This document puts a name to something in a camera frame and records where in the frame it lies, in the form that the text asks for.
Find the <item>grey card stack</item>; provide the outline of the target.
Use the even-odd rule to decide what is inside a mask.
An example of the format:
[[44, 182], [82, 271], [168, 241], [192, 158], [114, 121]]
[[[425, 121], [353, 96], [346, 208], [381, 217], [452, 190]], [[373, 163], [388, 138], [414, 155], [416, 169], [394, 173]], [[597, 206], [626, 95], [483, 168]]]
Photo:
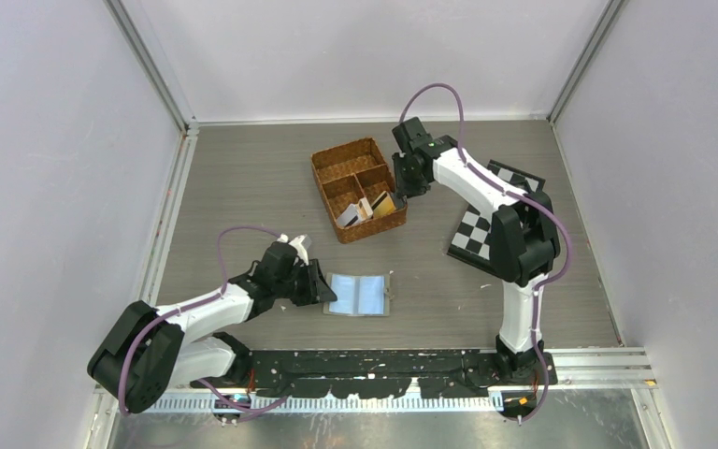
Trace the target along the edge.
[[403, 210], [407, 206], [407, 200], [398, 193], [390, 193], [390, 198], [394, 205], [394, 211]]

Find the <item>black white checkerboard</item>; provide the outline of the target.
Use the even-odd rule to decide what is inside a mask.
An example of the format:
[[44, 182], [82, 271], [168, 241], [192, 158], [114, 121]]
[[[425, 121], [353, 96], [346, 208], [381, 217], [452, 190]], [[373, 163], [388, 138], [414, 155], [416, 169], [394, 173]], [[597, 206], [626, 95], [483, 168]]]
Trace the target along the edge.
[[[490, 159], [486, 168], [502, 181], [523, 188], [527, 193], [542, 191], [546, 180], [521, 169]], [[447, 249], [447, 255], [471, 267], [494, 274], [490, 258], [491, 224], [468, 205]]]

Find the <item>gold credit card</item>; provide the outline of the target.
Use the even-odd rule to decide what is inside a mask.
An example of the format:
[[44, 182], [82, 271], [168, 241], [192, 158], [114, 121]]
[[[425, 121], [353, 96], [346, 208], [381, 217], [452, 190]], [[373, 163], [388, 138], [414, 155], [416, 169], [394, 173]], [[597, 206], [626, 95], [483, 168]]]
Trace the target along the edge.
[[394, 213], [397, 210], [394, 195], [390, 191], [383, 191], [371, 203], [374, 218], [380, 218]]

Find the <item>striped grey card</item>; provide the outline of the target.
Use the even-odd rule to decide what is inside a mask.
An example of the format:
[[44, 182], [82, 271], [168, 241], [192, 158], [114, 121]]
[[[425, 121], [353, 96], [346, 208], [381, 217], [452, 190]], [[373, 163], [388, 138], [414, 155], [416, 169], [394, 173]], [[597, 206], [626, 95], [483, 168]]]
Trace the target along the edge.
[[339, 227], [349, 227], [360, 223], [363, 217], [357, 204], [350, 204], [337, 218]]

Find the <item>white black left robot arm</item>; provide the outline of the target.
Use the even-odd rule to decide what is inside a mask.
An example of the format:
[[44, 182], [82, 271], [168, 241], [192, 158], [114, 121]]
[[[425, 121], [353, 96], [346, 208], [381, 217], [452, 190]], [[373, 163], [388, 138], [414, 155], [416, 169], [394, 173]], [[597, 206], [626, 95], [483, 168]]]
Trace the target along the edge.
[[242, 385], [251, 352], [225, 327], [258, 317], [279, 299], [297, 307], [337, 299], [309, 245], [307, 235], [281, 235], [224, 287], [158, 308], [129, 304], [95, 350], [88, 375], [130, 414], [148, 410], [169, 387], [201, 379]]

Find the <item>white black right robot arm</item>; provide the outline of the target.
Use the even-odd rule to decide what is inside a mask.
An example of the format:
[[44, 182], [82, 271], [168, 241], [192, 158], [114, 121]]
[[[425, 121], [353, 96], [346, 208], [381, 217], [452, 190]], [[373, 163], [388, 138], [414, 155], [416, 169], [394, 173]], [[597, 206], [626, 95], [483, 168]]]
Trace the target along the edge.
[[521, 383], [543, 359], [542, 294], [561, 251], [549, 196], [500, 179], [456, 139], [433, 137], [418, 118], [400, 122], [393, 136], [399, 148], [392, 157], [398, 197], [422, 196], [436, 182], [461, 196], [488, 222], [491, 273], [503, 282], [504, 294], [494, 363], [502, 380]]

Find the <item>taupe leather card holder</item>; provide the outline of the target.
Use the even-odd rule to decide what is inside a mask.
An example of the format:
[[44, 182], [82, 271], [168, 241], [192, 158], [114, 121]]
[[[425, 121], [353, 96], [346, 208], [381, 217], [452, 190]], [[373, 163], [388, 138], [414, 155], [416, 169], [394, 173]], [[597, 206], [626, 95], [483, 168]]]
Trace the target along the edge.
[[328, 273], [327, 283], [337, 300], [323, 305], [326, 315], [384, 317], [391, 312], [391, 274], [355, 276]]

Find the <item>woven brown compartment basket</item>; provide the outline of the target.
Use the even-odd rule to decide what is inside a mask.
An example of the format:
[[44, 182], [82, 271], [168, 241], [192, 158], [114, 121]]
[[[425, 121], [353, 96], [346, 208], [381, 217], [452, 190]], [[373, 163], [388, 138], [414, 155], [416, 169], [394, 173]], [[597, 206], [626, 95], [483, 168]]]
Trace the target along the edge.
[[373, 201], [395, 192], [395, 177], [374, 138], [360, 138], [315, 152], [310, 157], [313, 177], [337, 240], [353, 243], [404, 225], [408, 208], [403, 206], [381, 217], [343, 225], [338, 217], [351, 204]]

